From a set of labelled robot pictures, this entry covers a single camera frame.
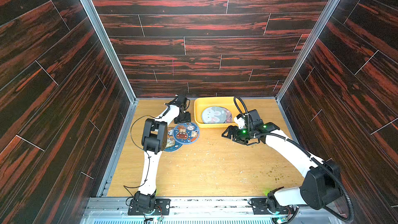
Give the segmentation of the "blue red car coaster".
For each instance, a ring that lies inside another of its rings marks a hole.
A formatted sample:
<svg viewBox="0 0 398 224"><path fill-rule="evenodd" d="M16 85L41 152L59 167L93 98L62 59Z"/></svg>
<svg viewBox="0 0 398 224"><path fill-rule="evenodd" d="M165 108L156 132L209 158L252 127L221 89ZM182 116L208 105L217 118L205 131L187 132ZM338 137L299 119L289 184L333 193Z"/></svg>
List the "blue red car coaster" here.
<svg viewBox="0 0 398 224"><path fill-rule="evenodd" d="M180 123L173 129L174 140L182 145L196 142L200 136L200 128L195 123Z"/></svg>

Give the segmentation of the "green bunny round coaster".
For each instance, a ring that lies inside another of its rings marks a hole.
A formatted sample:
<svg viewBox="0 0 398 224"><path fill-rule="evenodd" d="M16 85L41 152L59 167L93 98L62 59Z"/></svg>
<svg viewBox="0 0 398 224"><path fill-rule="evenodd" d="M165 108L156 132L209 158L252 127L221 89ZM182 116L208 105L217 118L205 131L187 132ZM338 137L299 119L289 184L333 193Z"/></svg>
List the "green bunny round coaster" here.
<svg viewBox="0 0 398 224"><path fill-rule="evenodd" d="M231 123L233 122L232 114L224 107L212 106L203 110L202 121L204 123Z"/></svg>

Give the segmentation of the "yellow plastic storage tray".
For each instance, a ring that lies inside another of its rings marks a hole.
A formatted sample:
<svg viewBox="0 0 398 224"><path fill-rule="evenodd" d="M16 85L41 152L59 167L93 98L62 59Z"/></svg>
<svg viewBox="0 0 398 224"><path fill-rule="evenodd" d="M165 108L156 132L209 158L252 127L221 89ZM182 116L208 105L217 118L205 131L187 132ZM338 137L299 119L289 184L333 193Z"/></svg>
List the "yellow plastic storage tray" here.
<svg viewBox="0 0 398 224"><path fill-rule="evenodd" d="M204 109L212 106L224 107L229 110L233 117L231 123L204 123L202 121L202 112ZM194 101L194 119L200 128L226 128L230 125L238 126L234 122L234 118L240 114L239 109L243 112L244 108L239 100L234 100L233 96L222 97L201 97Z"/></svg>

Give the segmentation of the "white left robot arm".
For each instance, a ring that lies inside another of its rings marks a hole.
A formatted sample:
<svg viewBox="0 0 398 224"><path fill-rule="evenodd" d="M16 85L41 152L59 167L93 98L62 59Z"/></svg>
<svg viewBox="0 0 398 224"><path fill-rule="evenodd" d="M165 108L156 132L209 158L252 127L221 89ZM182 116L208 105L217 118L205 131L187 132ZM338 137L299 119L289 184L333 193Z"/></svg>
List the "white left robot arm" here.
<svg viewBox="0 0 398 224"><path fill-rule="evenodd" d="M187 112L188 102L186 96L177 94L165 104L166 109L159 116L146 116L139 147L144 152L143 175L131 202L132 208L136 207L144 214L150 214L156 208L157 171L161 154L167 145L168 126L174 120L182 123L191 121L191 115Z"/></svg>

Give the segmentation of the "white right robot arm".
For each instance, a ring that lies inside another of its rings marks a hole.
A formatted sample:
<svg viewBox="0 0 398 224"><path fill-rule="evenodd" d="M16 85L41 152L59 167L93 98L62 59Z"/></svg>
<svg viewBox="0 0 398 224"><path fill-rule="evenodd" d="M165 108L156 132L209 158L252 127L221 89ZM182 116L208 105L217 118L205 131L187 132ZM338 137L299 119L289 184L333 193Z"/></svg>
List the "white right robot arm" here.
<svg viewBox="0 0 398 224"><path fill-rule="evenodd" d="M338 181L340 169L334 162L306 151L274 123L264 123L256 110L235 117L237 125L230 125L222 133L235 143L245 146L266 144L287 159L303 176L301 186L278 188L267 194L266 204L275 213L289 205L308 205L313 209L325 208L343 195Z"/></svg>

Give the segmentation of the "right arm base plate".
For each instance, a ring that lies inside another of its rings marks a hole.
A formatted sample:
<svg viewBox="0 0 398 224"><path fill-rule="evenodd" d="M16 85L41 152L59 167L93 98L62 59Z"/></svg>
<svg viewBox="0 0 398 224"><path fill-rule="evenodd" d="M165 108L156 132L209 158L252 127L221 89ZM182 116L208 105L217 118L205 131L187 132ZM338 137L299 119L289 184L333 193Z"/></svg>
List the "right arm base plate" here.
<svg viewBox="0 0 398 224"><path fill-rule="evenodd" d="M265 198L251 198L248 201L254 215L292 215L294 209L290 206L280 206L274 200Z"/></svg>

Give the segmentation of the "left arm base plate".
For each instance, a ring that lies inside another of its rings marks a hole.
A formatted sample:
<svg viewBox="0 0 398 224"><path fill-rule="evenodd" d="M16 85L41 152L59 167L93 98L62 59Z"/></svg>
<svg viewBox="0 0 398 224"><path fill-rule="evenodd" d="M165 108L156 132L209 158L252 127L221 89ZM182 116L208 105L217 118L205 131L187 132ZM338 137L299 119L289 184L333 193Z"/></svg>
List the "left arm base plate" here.
<svg viewBox="0 0 398 224"><path fill-rule="evenodd" d="M154 198L151 200L131 200L128 216L167 216L170 214L171 199Z"/></svg>

